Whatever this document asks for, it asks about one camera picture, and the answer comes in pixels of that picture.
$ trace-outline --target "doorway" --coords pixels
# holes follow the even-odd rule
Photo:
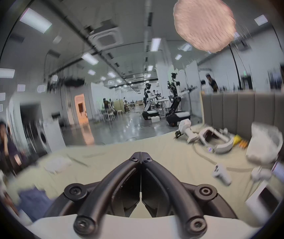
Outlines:
[[[87,116],[86,105],[84,102],[84,94],[75,96],[75,106],[76,106],[79,125],[88,124],[89,121]]]

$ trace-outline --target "blue cloth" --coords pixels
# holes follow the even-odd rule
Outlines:
[[[21,202],[18,209],[22,209],[33,222],[42,218],[54,202],[47,197],[44,190],[36,187],[19,192],[19,196]]]

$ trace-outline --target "humanoid robot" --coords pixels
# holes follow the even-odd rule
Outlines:
[[[192,87],[190,89],[184,90],[182,92],[179,91],[180,89],[180,82],[176,81],[176,73],[172,73],[172,82],[168,82],[168,89],[173,94],[173,103],[171,107],[168,109],[168,113],[165,114],[166,120],[170,126],[177,126],[177,122],[190,119],[190,113],[189,112],[176,112],[177,107],[179,106],[181,102],[181,97],[179,94],[185,94],[190,93],[197,87]]]
[[[151,96],[150,88],[151,88],[151,84],[147,83],[146,84],[146,90],[144,91],[144,96],[146,98],[146,105],[145,105],[144,111],[142,113],[142,116],[145,120],[147,120],[151,117],[159,116],[158,110],[151,110],[151,99],[153,97]]]

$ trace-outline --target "white controller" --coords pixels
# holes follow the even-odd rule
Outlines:
[[[219,177],[224,184],[229,186],[231,184],[231,176],[222,164],[217,164],[212,174],[214,177]]]
[[[272,172],[270,169],[262,168],[261,166],[255,167],[251,172],[251,179],[256,182],[259,180],[269,180]]]

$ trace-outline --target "white box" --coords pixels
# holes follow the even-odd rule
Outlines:
[[[152,123],[153,122],[159,122],[160,121],[160,117],[159,116],[155,116],[155,117],[151,117]]]

